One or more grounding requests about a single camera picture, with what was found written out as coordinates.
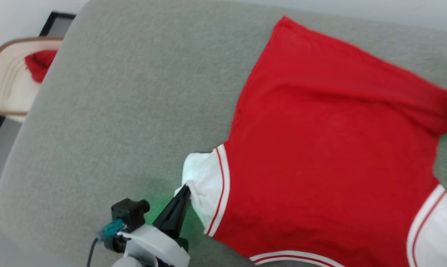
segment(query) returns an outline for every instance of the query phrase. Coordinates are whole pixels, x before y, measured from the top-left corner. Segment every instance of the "robotic arm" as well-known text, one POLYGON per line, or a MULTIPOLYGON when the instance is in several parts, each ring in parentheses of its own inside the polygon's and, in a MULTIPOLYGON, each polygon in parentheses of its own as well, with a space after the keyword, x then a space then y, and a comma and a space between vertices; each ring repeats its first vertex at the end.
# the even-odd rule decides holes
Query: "robotic arm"
POLYGON ((123 258, 112 267, 187 267, 189 245, 179 235, 190 194, 188 186, 184 185, 152 225, 147 225, 144 219, 149 211, 146 200, 124 199, 113 205, 112 219, 122 221, 122 228, 105 240, 105 247, 123 253, 123 258))

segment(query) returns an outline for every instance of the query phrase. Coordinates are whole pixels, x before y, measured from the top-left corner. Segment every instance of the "gray fabric surface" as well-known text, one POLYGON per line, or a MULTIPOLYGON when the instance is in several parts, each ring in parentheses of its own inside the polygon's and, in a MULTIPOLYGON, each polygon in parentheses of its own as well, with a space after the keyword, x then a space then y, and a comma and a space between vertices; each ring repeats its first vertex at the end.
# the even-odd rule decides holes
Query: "gray fabric surface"
MULTIPOLYGON (((147 199, 153 220, 180 185, 186 155, 227 138, 282 15, 447 87, 446 32, 229 2, 93 0, 73 22, 5 167, 3 230, 22 247, 82 266, 115 202, 147 199)), ((438 158, 447 187, 447 136, 438 158)), ((191 266, 252 266, 202 232, 190 210, 183 236, 191 266)), ((95 253, 93 266, 119 256, 102 245, 95 253)))

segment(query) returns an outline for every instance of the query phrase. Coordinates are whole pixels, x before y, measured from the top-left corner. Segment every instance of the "black cable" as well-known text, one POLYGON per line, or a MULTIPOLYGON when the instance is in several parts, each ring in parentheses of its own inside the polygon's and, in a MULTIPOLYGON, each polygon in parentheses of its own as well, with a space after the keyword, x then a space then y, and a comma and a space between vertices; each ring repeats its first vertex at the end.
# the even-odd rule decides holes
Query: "black cable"
POLYGON ((95 248, 95 245, 98 242, 98 238, 95 238, 95 240, 92 243, 92 247, 90 247, 90 253, 88 254, 88 261, 87 261, 87 267, 90 267, 90 262, 92 261, 92 254, 93 254, 93 249, 95 248))

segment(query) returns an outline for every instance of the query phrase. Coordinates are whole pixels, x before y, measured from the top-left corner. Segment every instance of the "red stripe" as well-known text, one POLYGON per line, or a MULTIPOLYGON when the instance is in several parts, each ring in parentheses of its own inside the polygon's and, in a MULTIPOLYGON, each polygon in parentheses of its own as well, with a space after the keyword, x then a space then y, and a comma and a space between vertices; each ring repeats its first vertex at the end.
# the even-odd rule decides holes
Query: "red stripe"
POLYGON ((432 214, 432 212, 434 211, 434 209, 439 204, 439 202, 441 201, 441 199, 444 197, 445 194, 446 194, 446 191, 444 191, 444 193, 439 197, 439 199, 436 201, 436 203, 430 209, 430 211, 426 215, 425 219, 421 223, 420 228, 418 228, 418 231, 416 232, 415 240, 413 241, 413 249, 411 251, 411 253, 413 253, 413 261, 415 262, 415 267, 418 267, 418 263, 416 262, 415 247, 416 247, 416 241, 418 240, 418 236, 420 235, 420 231, 423 228, 423 225, 426 223, 426 220, 430 217, 430 215, 432 214))
POLYGON ((291 258, 300 258, 302 260, 312 260, 312 261, 319 262, 319 263, 322 263, 324 265, 327 265, 329 267, 335 267, 334 265, 329 264, 329 263, 327 263, 327 262, 325 262, 323 260, 318 260, 318 259, 311 258, 311 257, 295 256, 295 255, 277 255, 277 256, 264 257, 264 258, 255 260, 254 263, 257 264, 258 262, 261 262, 262 260, 267 260, 269 258, 278 258, 278 257, 291 257, 291 258))
POLYGON ((224 189, 225 189, 224 169, 222 168, 222 160, 220 159, 219 149, 216 148, 215 150, 217 151, 217 156, 219 157, 220 172, 222 173, 222 192, 220 193, 220 199, 219 199, 219 204, 217 205, 217 211, 215 211, 215 215, 213 216, 212 223, 210 223, 209 230, 207 230, 207 235, 209 235, 210 230, 212 229, 213 223, 215 222, 215 218, 217 218, 217 214, 219 214, 220 203, 222 202, 222 196, 224 196, 224 189))

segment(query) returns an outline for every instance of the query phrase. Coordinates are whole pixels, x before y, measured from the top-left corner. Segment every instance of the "red t-shirt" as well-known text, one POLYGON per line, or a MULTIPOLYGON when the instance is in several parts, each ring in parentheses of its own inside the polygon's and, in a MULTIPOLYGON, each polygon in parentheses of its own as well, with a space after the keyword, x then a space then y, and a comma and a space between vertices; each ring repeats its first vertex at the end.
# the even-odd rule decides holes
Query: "red t-shirt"
POLYGON ((425 266, 415 244, 447 203, 432 171, 446 132, 447 91, 284 17, 228 141, 191 154, 183 183, 205 233, 256 264, 425 266))

